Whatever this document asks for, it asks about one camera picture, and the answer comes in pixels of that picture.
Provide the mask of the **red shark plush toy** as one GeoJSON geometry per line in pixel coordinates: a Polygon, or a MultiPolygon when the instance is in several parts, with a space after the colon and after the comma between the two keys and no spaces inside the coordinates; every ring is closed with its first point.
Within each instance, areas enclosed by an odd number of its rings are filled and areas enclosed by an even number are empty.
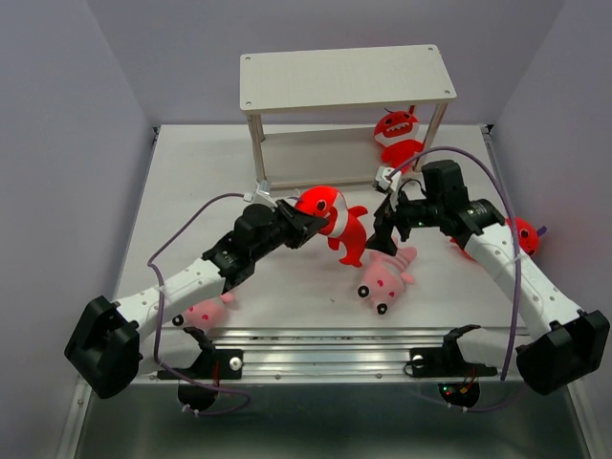
{"type": "Polygon", "coordinates": [[[344,247],[345,254],[339,260],[340,264],[355,268],[362,266],[367,233],[360,218],[368,213],[366,207],[348,207],[344,195],[335,187],[314,186],[297,198],[295,208],[327,221],[319,233],[327,238],[332,251],[344,247]]]}

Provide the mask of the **red shark plush white belly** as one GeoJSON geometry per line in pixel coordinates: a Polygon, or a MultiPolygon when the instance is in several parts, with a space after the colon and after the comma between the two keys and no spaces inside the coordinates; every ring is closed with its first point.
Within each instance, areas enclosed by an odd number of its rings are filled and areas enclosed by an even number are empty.
{"type": "Polygon", "coordinates": [[[408,110],[391,111],[374,128],[373,138],[382,147],[381,161],[396,168],[424,150],[417,138],[420,126],[415,105],[408,110]]]}

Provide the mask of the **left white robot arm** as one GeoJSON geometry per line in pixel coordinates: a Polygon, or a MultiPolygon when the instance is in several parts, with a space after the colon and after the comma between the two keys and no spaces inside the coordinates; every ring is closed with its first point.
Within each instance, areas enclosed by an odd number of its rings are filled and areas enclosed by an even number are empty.
{"type": "Polygon", "coordinates": [[[131,296],[91,300],[66,344],[66,359],[100,398],[119,394],[140,372],[143,342],[158,336],[167,319],[239,286],[257,261],[281,246],[302,247],[327,223],[284,200],[246,206],[231,231],[178,273],[131,296]]]}

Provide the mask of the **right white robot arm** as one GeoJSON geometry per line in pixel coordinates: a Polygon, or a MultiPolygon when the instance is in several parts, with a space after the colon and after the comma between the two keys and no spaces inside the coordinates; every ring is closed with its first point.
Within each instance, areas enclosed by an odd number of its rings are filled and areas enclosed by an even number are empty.
{"type": "Polygon", "coordinates": [[[610,323],[600,311],[586,312],[567,297],[523,251],[517,232],[488,200],[472,200],[460,165],[452,160],[426,164],[425,196],[410,200],[402,174],[380,167],[373,187],[385,198],[375,211],[367,248],[394,254],[392,233],[406,240],[413,229],[437,228],[452,237],[479,264],[513,304],[529,332],[494,332],[465,325],[448,332],[441,346],[420,351],[415,378],[516,372],[536,393],[548,395],[596,371],[601,365],[610,323]]]}

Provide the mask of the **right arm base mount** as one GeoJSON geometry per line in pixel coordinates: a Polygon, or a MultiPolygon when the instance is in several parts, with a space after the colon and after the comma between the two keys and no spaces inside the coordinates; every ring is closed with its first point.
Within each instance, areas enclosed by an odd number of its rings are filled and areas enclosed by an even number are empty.
{"type": "Polygon", "coordinates": [[[481,330],[479,325],[465,325],[450,330],[438,347],[412,348],[409,360],[404,365],[404,373],[416,379],[462,378],[461,382],[440,382],[440,396],[447,404],[461,407],[465,411],[474,408],[480,397],[477,379],[495,376],[497,368],[483,363],[467,362],[459,348],[458,340],[481,330]]]}

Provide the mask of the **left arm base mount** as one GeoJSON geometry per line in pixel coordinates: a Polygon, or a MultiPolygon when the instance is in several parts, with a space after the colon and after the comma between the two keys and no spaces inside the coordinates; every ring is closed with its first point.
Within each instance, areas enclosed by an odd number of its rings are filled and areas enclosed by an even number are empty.
{"type": "Polygon", "coordinates": [[[161,343],[154,345],[155,362],[164,373],[183,382],[177,390],[182,411],[200,418],[229,415],[246,408],[251,403],[249,393],[221,385],[223,379],[234,381],[242,377],[244,353],[241,350],[217,348],[206,333],[196,327],[187,326],[183,333],[198,346],[196,356],[187,361],[168,363],[160,352],[161,343]],[[241,402],[212,410],[220,395],[238,397],[241,402]]]}

